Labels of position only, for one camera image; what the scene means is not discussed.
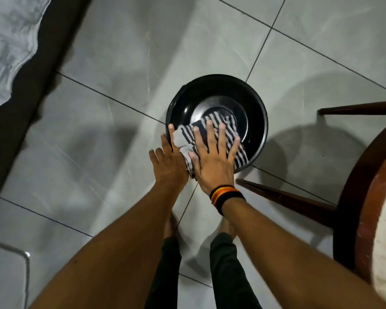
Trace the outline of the dark bed frame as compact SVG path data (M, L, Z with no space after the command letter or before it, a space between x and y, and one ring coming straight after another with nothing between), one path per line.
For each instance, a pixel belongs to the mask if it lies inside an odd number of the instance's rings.
M37 52L17 73L10 100L0 106L0 191L90 2L51 1L38 31Z

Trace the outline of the white bedsheet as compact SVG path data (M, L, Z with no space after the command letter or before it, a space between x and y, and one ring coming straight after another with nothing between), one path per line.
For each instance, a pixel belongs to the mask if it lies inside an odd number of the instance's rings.
M38 31L52 0L0 0L0 106L17 73L37 52Z

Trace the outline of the black red yellow wristband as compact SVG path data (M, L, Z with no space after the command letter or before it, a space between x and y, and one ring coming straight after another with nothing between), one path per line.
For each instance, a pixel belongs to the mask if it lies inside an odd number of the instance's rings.
M241 191L236 189L233 185L220 185L215 187L211 190L209 198L221 216L224 216L223 205L227 200L231 198L241 198L246 200Z

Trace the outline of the person's leg black trousers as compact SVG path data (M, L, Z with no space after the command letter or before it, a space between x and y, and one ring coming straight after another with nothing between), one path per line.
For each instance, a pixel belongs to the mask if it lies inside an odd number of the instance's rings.
M217 309L262 309L229 234L219 233L211 242L210 269Z
M166 238L144 309L177 309L180 263L177 238Z

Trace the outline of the black plastic basin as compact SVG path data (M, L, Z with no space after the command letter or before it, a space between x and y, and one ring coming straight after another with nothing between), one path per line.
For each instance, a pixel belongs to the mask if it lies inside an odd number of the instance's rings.
M239 78L225 74L198 77L183 85L171 100L166 125L188 125L212 113L232 116L238 136L247 154L235 173L245 170L260 155L268 136L268 114L257 92Z

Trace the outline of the person's right forearm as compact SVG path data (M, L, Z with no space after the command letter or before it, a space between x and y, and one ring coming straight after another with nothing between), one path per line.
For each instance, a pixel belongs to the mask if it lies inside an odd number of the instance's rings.
M231 198L222 211L283 309L386 309L364 280L245 200Z

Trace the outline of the person's foot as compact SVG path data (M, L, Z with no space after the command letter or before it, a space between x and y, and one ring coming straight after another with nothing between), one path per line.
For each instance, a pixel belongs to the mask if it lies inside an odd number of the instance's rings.
M237 236L237 232L235 231L234 227L229 223L229 221L226 218L221 219L221 223L219 225L218 234L226 233L231 237L232 240L234 240Z
M165 223L163 238L164 239L173 238L173 239L179 240L180 233L178 231L178 225L179 225L179 222L172 211L170 213L170 217L167 219Z

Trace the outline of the dark wooden chair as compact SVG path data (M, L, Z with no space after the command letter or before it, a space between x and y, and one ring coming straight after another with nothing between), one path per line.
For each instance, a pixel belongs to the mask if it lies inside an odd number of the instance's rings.
M386 101L322 108L318 115L386 115ZM337 206L251 181L237 184L333 229L333 258L386 301L386 127L353 167Z

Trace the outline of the person's left forearm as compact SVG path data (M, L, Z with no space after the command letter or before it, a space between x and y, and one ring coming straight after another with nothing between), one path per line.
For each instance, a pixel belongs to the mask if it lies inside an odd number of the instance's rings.
M30 309L143 308L160 260L166 221L183 188L157 181L63 266Z

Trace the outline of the black white striped cloth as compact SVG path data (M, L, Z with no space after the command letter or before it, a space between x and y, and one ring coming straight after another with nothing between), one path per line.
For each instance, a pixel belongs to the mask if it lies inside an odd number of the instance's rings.
M239 137L242 139L242 136L238 133L238 125L236 119L233 115L224 115L220 112L213 112L200 118L199 120L189 124L189 125L180 125L178 129L173 133L173 141L179 151L185 159L186 169L190 178L195 179L195 169L192 164L189 153L194 152L198 155L195 136L193 128L196 126L199 128L199 131L202 135L202 140L206 147L207 144L207 129L206 123L208 120L211 120L214 127L215 138L218 141L219 138L219 124L225 124L225 135L226 135L226 155L229 156L230 150L235 142L235 139Z

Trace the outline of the person's right foot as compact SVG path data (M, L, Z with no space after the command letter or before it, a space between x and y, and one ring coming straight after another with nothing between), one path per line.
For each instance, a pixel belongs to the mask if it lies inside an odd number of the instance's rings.
M231 237L232 240L234 240L237 236L237 232L235 231L234 227L229 223L229 221L226 218L221 219L221 223L219 225L218 234L226 233Z

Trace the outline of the person's right leg black trousers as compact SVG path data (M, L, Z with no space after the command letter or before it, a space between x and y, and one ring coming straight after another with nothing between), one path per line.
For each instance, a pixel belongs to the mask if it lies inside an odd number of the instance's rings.
M211 242L210 269L217 309L262 309L229 234L219 233Z

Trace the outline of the person's left foot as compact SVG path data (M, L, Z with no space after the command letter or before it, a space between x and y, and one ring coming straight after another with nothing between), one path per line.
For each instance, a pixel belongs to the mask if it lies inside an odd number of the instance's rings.
M173 238L173 239L179 240L180 233L178 231L178 225L179 225L179 222L172 211L170 213L170 217L167 219L165 223L163 238L164 239Z

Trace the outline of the person's left leg black trousers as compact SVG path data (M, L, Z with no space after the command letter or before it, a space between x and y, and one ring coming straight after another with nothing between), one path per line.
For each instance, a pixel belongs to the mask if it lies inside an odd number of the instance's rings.
M180 263L177 238L166 238L144 309L177 309Z

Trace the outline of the person's right hand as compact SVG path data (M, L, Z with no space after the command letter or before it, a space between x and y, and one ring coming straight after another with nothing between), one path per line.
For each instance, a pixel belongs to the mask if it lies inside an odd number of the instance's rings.
M193 132L202 167L201 173L195 173L195 177L203 192L209 196L211 190L217 186L234 185L234 161L228 161L226 155L225 124L219 125L217 154L209 154L198 127L195 126Z

